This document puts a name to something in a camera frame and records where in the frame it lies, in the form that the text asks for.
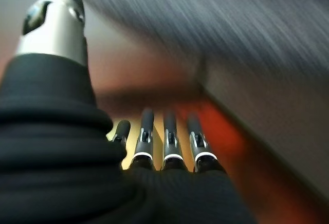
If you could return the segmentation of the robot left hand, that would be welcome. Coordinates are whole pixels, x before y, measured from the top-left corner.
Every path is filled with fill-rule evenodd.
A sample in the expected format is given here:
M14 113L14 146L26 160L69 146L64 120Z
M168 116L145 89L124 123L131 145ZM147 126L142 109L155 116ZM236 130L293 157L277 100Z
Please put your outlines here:
M155 171L97 107L82 0L38 0L1 81L1 223L255 223L224 169Z

